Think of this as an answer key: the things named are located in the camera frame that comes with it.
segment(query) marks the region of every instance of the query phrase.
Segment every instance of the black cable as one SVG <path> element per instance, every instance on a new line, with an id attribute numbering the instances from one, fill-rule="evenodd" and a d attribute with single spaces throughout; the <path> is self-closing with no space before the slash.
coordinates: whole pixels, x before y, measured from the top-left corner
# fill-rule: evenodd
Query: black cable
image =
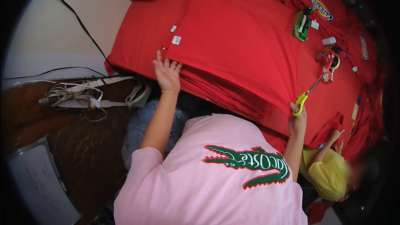
<path id="1" fill-rule="evenodd" d="M 88 67 L 81 67 L 81 66 L 73 66 L 73 67 L 62 67 L 62 68 L 56 68 L 56 69 L 51 69 L 51 70 L 49 70 L 49 71 L 46 71 L 46 72 L 43 72 L 43 73 L 40 73 L 40 74 L 37 74 L 37 75 L 34 75 L 34 76 L 26 76 L 26 77 L 15 77 L 15 78 L 3 78 L 3 79 L 20 79 L 20 78 L 27 78 L 27 77 L 37 77 L 37 76 L 41 76 L 41 75 L 43 75 L 43 74 L 46 74 L 46 73 L 49 73 L 49 72 L 52 72 L 52 71 L 58 71 L 58 70 L 62 70 L 62 69 L 72 69 L 72 68 L 84 68 L 84 69 L 88 69 L 88 70 L 91 70 L 91 71 L 94 71 L 94 72 L 96 72 L 96 73 L 98 73 L 98 74 L 100 74 L 100 75 L 102 75 L 103 77 L 107 77 L 106 75 L 104 75 L 103 73 L 100 73 L 100 72 L 98 72 L 98 71 L 95 71 L 95 70 L 93 70 L 93 69 L 91 69 L 91 68 L 88 68 Z"/>
<path id="2" fill-rule="evenodd" d="M 86 27 L 83 25 L 82 21 L 80 20 L 80 18 L 78 17 L 77 13 L 74 11 L 74 9 L 72 7 L 70 7 L 69 4 L 67 4 L 67 2 L 65 2 L 64 0 L 60 0 L 70 11 L 72 11 L 77 19 L 77 21 L 79 22 L 80 26 L 82 27 L 82 29 L 86 32 L 86 34 L 90 37 L 90 39 L 93 41 L 93 43 L 96 45 L 96 47 L 99 49 L 99 51 L 101 52 L 101 54 L 104 56 L 104 58 L 106 59 L 106 61 L 108 62 L 109 65 L 111 65 L 111 67 L 117 71 L 117 69 L 110 63 L 110 61 L 108 61 L 106 55 L 104 55 L 103 51 L 100 49 L 100 47 L 98 46 L 98 44 L 96 43 L 96 41 L 92 38 L 92 36 L 90 35 L 90 33 L 88 32 L 88 30 L 86 29 Z"/>

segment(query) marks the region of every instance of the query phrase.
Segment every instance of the hand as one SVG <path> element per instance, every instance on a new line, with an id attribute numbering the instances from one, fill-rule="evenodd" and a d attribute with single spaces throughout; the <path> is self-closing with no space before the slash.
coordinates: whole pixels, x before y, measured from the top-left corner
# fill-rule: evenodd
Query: hand
<path id="1" fill-rule="evenodd" d="M 337 129 L 333 129 L 332 133 L 330 135 L 330 139 L 329 141 L 331 141 L 332 143 L 336 142 L 336 140 L 339 139 L 340 135 L 344 132 L 344 129 L 342 129 L 341 131 L 338 131 Z"/>
<path id="2" fill-rule="evenodd" d="M 157 61 L 153 60 L 153 65 L 157 82 L 161 88 L 161 93 L 179 93 L 179 72 L 182 68 L 182 63 L 173 61 L 170 64 L 170 60 L 168 58 L 166 58 L 164 62 L 162 62 L 161 52 L 157 51 Z"/>
<path id="3" fill-rule="evenodd" d="M 342 148 L 343 148 L 343 138 L 340 141 L 340 144 L 338 146 L 333 147 L 334 150 L 339 154 L 342 155 Z"/>
<path id="4" fill-rule="evenodd" d="M 299 107 L 294 103 L 289 104 L 290 109 L 297 113 L 299 111 Z M 306 134 L 306 126 L 307 126 L 307 112 L 306 107 L 303 105 L 303 110 L 297 117 L 290 115 L 289 117 L 289 136 L 303 137 Z"/>

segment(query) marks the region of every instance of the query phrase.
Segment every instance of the forearm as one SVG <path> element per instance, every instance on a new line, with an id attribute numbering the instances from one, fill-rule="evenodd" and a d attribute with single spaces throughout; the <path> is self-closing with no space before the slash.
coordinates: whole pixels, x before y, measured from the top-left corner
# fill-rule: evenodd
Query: forearm
<path id="1" fill-rule="evenodd" d="M 303 151 L 304 135 L 289 136 L 288 145 L 286 146 L 283 157 L 286 163 L 292 169 L 293 181 L 297 181 L 297 175 L 299 173 L 300 159 Z"/>
<path id="2" fill-rule="evenodd" d="M 178 93 L 163 93 L 140 148 L 153 147 L 164 155 L 174 121 Z"/>
<path id="3" fill-rule="evenodd" d="M 334 142 L 335 142 L 334 140 L 329 139 L 329 141 L 325 144 L 325 146 L 324 146 L 322 149 L 320 149 L 320 150 L 315 154 L 315 156 L 313 157 L 313 159 L 312 159 L 312 160 L 308 163 L 308 165 L 307 165 L 307 171 L 308 171 L 308 169 L 311 167 L 311 165 L 312 165 L 314 162 L 322 162 L 322 161 L 323 161 L 323 159 L 324 159 L 324 157 L 325 157 L 327 151 L 330 149 L 330 147 L 332 146 L 332 144 L 333 144 Z"/>

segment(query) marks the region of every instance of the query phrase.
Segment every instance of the scissors blade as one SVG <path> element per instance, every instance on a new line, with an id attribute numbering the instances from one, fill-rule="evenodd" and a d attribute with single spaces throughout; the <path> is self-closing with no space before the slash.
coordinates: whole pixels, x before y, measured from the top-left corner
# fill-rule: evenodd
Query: scissors blade
<path id="1" fill-rule="evenodd" d="M 318 80 L 314 83 L 314 85 L 311 86 L 311 88 L 308 90 L 308 92 L 306 92 L 306 96 L 307 96 L 308 94 L 310 94 L 310 93 L 313 91 L 313 89 L 318 85 L 319 82 L 321 82 L 323 76 L 324 76 L 324 75 L 321 75 L 321 76 L 318 78 Z"/>

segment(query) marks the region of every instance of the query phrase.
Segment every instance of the scissors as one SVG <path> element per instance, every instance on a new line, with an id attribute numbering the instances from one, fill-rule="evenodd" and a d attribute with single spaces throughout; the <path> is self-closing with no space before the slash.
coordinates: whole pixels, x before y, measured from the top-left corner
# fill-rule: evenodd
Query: scissors
<path id="1" fill-rule="evenodd" d="M 303 111 L 304 102 L 305 102 L 305 101 L 307 100 L 307 98 L 308 98 L 308 94 L 310 94 L 310 93 L 313 91 L 313 89 L 317 86 L 317 84 L 318 84 L 319 82 L 321 82 L 323 76 L 324 76 L 324 75 L 321 75 L 321 76 L 318 78 L 318 80 L 314 83 L 314 85 L 311 86 L 311 88 L 310 88 L 309 90 L 307 90 L 307 92 L 303 92 L 303 94 L 301 94 L 300 96 L 297 97 L 296 105 L 297 105 L 297 106 L 300 106 L 300 107 L 299 107 L 299 111 L 298 111 L 297 113 L 294 113 L 294 112 L 293 112 L 293 116 L 297 117 L 298 115 L 300 115 L 300 113 Z"/>

